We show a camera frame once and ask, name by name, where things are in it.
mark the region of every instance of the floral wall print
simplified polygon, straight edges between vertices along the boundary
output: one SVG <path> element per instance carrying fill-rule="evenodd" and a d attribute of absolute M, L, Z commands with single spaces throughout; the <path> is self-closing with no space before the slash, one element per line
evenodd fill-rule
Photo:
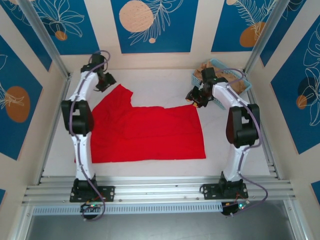
<path fill-rule="evenodd" d="M 20 7 L 17 5 L 17 2 L 15 0 L 0 0 L 0 5 L 24 37 L 25 41 L 29 44 L 33 52 L 39 58 L 45 69 L 49 71 L 52 59 L 37 37 L 37 34 L 30 26 Z"/>
<path fill-rule="evenodd" d="M 0 1 L 15 5 L 14 0 Z M 32 0 L 31 4 L 61 55 L 92 54 L 99 50 L 84 0 Z M 17 9 L 15 18 L 28 25 Z"/>
<path fill-rule="evenodd" d="M 299 154 L 320 143 L 320 16 L 271 81 Z"/>
<path fill-rule="evenodd" d="M 225 0 L 211 51 L 251 51 L 277 1 Z"/>
<path fill-rule="evenodd" d="M 302 9 L 305 2 L 306 0 L 290 0 L 290 2 L 288 3 L 288 6 L 283 12 L 281 19 L 277 23 L 275 29 L 272 32 L 272 35 L 270 36 L 262 53 L 260 54 L 260 58 L 264 66 L 266 66 L 269 62 L 271 56 L 274 54 L 279 43 L 287 33 L 288 29 Z"/>
<path fill-rule="evenodd" d="M 188 53 L 198 0 L 111 0 L 123 54 Z"/>
<path fill-rule="evenodd" d="M 17 160 L 41 84 L 0 36 L 0 153 Z"/>

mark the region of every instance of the white table surface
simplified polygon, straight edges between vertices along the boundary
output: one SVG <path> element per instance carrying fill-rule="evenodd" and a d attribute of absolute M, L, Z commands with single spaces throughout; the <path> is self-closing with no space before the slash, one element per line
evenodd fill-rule
<path fill-rule="evenodd" d="M 192 69 L 164 70 L 110 70 L 117 84 L 104 93 L 93 92 L 89 105 L 93 109 L 118 84 L 133 92 L 131 104 L 138 106 L 162 106 L 172 108 L 190 104 L 185 100 L 192 89 Z M 75 91 L 80 72 L 73 73 L 67 98 Z M 248 101 L 246 93 L 241 97 Z M 97 176 L 114 177 L 191 177 L 219 176 L 227 163 L 229 143 L 226 138 L 228 112 L 209 102 L 198 109 L 206 159 L 187 160 L 143 160 L 133 162 L 95 163 Z M 44 168 L 44 176 L 75 176 L 75 152 L 70 135 L 65 130 L 60 116 Z M 244 164 L 243 174 L 247 176 L 270 175 L 262 147 L 250 150 Z"/>

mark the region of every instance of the cable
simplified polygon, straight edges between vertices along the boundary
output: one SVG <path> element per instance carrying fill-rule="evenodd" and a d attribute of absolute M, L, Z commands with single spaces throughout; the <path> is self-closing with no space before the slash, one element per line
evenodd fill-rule
<path fill-rule="evenodd" d="M 230 89 L 230 88 L 231 88 L 230 85 L 241 81 L 241 80 L 245 77 L 245 74 L 244 74 L 242 71 L 240 71 L 239 69 L 236 69 L 236 68 L 225 68 L 225 69 L 221 69 L 221 70 L 217 71 L 216 74 L 217 74 L 217 73 L 221 73 L 221 72 L 223 72 L 223 71 L 225 71 L 225 70 L 237 71 L 237 72 L 241 73 L 241 77 L 240 77 L 240 78 L 238 78 L 238 79 L 236 79 L 236 80 L 234 80 L 234 81 L 231 81 L 231 82 L 229 82 L 229 83 L 226 85 L 226 89 L 228 90 L 228 92 L 229 92 L 235 99 L 238 100 L 238 99 L 239 99 L 238 96 Z M 257 187 L 259 187 L 259 188 L 261 188 L 262 190 L 264 190 L 264 191 L 265 191 L 265 197 L 264 197 L 261 201 L 259 201 L 258 203 L 254 204 L 254 205 L 251 205 L 251 206 L 248 206 L 248 207 L 244 208 L 243 210 L 241 210 L 241 211 L 239 211 L 239 212 L 236 212 L 236 213 L 233 214 L 232 216 L 234 216 L 234 215 L 236 215 L 236 214 L 239 214 L 239 213 L 241 213 L 241 212 L 243 212 L 243 211 L 245 211 L 245 210 L 254 208 L 254 207 L 256 207 L 256 206 L 258 206 L 258 205 L 260 205 L 260 204 L 263 204 L 263 203 L 267 200 L 267 198 L 268 198 L 268 196 L 269 196 L 268 190 L 267 190 L 265 187 L 263 187 L 262 185 L 260 185 L 260 184 L 258 184 L 258 183 L 256 183 L 256 182 L 254 182 L 254 181 L 252 181 L 252 180 L 244 177 L 244 176 L 242 175 L 242 173 L 241 173 L 241 166 L 242 166 L 242 162 L 243 162 L 244 157 L 245 157 L 245 152 L 246 152 L 247 150 L 249 150 L 249 149 L 253 149 L 253 148 L 258 148 L 258 147 L 260 147 L 261 144 L 262 144 L 262 142 L 263 142 L 263 138 L 262 138 L 262 134 L 261 134 L 261 130 L 260 130 L 258 121 L 257 121 L 257 119 L 255 118 L 255 116 L 254 116 L 254 114 L 252 113 L 252 111 L 251 111 L 251 110 L 246 106 L 246 104 L 244 104 L 241 100 L 239 100 L 239 103 L 246 109 L 246 111 L 249 113 L 250 117 L 252 118 L 252 120 L 253 120 L 253 122 L 254 122 L 254 126 L 255 126 L 255 128 L 256 128 L 256 131 L 257 131 L 257 133 L 258 133 L 259 143 L 256 144 L 256 145 L 247 146 L 247 147 L 243 150 L 243 152 L 242 152 L 242 154 L 241 154 L 241 157 L 240 157 L 240 162 L 239 162 L 237 171 L 238 171 L 239 176 L 240 176 L 242 179 L 244 179 L 244 180 L 246 180 L 247 182 L 249 182 L 249 183 L 251 183 L 251 184 L 253 184 L 253 185 L 256 185 Z"/>
<path fill-rule="evenodd" d="M 102 218 L 102 216 L 104 215 L 105 211 L 106 211 L 106 202 L 104 200 L 104 198 L 102 197 L 101 193 L 98 191 L 98 189 L 95 187 L 95 185 L 91 182 L 90 178 L 88 177 L 88 175 L 86 174 L 86 171 L 84 170 L 84 167 L 82 165 L 82 162 L 81 162 L 81 157 L 80 157 L 80 138 L 74 133 L 73 131 L 73 128 L 72 128 L 72 121 L 73 121 L 73 112 L 74 112 L 74 108 L 75 108 L 75 104 L 76 104 L 76 101 L 77 99 L 79 98 L 79 95 L 80 95 L 80 92 L 81 92 L 81 89 L 85 83 L 85 81 L 87 80 L 88 76 L 96 69 L 104 66 L 105 64 L 108 63 L 108 61 L 110 60 L 110 53 L 106 50 L 101 50 L 99 51 L 99 53 L 101 52 L 105 52 L 105 53 L 108 53 L 109 57 L 108 59 L 105 58 L 105 61 L 103 63 L 100 63 L 98 64 L 97 66 L 95 66 L 94 68 L 92 68 L 84 77 L 84 79 L 82 80 L 82 82 L 80 83 L 80 86 L 79 86 L 79 89 L 78 91 L 76 92 L 76 96 L 71 104 L 71 108 L 70 108 L 70 117 L 69 117 L 69 131 L 70 131 L 70 134 L 71 136 L 75 137 L 76 138 L 76 141 L 77 141 L 77 155 L 78 155 L 78 161 L 79 161 L 79 166 L 80 166 L 80 169 L 81 169 L 81 172 L 83 173 L 85 179 L 87 180 L 87 182 L 90 184 L 90 186 L 92 187 L 92 189 L 96 192 L 96 194 L 98 195 L 98 197 L 101 199 L 102 201 L 102 204 L 103 204 L 103 211 L 100 215 L 98 215 L 97 217 L 93 218 L 93 219 L 86 219 L 85 218 L 85 212 L 87 209 L 89 209 L 90 207 L 87 207 L 85 210 L 83 210 L 82 212 L 82 217 L 84 219 L 86 219 L 87 221 L 96 221 L 96 220 L 99 220 L 100 218 Z"/>

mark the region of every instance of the gray floor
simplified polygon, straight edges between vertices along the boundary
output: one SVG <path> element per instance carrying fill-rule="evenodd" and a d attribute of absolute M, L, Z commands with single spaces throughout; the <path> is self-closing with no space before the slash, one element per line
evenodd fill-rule
<path fill-rule="evenodd" d="M 234 218 L 221 213 L 35 216 L 27 240 L 293 240 L 281 201 L 267 201 Z"/>

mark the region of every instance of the metal rail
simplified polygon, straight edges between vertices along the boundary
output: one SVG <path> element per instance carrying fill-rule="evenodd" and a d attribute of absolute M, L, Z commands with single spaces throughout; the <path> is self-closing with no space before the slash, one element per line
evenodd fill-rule
<path fill-rule="evenodd" d="M 289 180 L 277 178 L 273 164 L 269 164 L 270 176 L 253 176 L 251 180 L 263 185 L 269 192 L 268 200 L 295 199 Z M 212 177 L 106 177 L 98 176 L 99 185 L 115 186 L 112 204 L 159 204 L 207 202 L 199 192 L 202 184 L 218 183 L 219 176 Z M 69 203 L 74 176 L 42 177 L 40 185 L 28 186 L 23 205 L 77 205 Z M 259 201 L 265 192 L 259 187 L 246 183 L 249 201 Z M 212 200 L 231 202 L 234 199 Z"/>

